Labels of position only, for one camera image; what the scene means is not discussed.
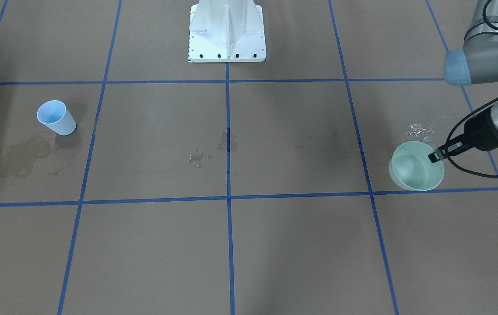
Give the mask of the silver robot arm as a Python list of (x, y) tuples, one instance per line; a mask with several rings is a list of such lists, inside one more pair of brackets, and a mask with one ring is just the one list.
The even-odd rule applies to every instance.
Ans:
[[(448, 84), (471, 85), (498, 82), (498, 0), (480, 0), (465, 33), (463, 47), (447, 53), (444, 63)], [(469, 149), (498, 148), (498, 101), (467, 118), (463, 134), (429, 155), (432, 163)]]

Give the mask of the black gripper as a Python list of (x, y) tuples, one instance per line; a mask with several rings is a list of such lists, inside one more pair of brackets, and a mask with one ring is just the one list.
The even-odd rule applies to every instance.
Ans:
[(463, 134), (452, 139), (450, 147), (441, 146), (429, 154), (429, 161), (435, 164), (449, 159), (452, 154), (461, 154), (470, 149), (493, 151), (498, 148), (495, 131), (490, 113), (477, 114), (466, 121)]

